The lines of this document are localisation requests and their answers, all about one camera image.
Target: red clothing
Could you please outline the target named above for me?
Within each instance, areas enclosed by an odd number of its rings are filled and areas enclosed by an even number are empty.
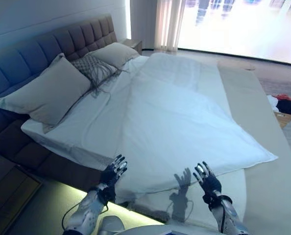
[[[278,100],[291,100],[291,98],[286,95],[286,94],[278,94],[278,95],[273,95],[275,98],[277,98]]]

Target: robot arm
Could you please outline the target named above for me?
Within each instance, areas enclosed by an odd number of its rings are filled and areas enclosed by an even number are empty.
[[[238,218],[232,200],[221,194],[221,184],[208,165],[203,162],[195,170],[198,174],[194,172],[194,176],[205,192],[203,201],[209,205],[218,223],[218,230],[227,235],[249,235],[248,229]]]
[[[77,211],[68,220],[63,235],[90,235],[97,224],[97,217],[108,201],[115,200],[115,183],[127,170],[125,157],[118,155],[101,173],[99,185],[89,190],[79,203]]]

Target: white pillow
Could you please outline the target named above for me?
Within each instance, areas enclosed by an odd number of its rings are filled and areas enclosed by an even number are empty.
[[[136,50],[121,43],[112,43],[90,52],[90,54],[117,69],[121,68],[127,61],[140,56]]]
[[[59,55],[39,77],[0,98],[0,108],[55,126],[89,87],[90,81]]]

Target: decorative pillow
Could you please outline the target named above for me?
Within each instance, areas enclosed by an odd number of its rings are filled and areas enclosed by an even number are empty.
[[[89,88],[90,81],[61,57],[39,77],[0,98],[0,108],[55,126]]]
[[[121,68],[128,60],[140,56],[136,50],[120,43],[112,43],[89,53],[117,69]]]
[[[118,71],[115,67],[95,58],[90,52],[80,59],[71,61],[71,64],[90,79],[93,89],[108,81]]]

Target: blue wall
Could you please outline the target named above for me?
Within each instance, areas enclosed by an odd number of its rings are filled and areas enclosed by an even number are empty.
[[[126,38],[125,0],[0,0],[0,47],[105,13]]]

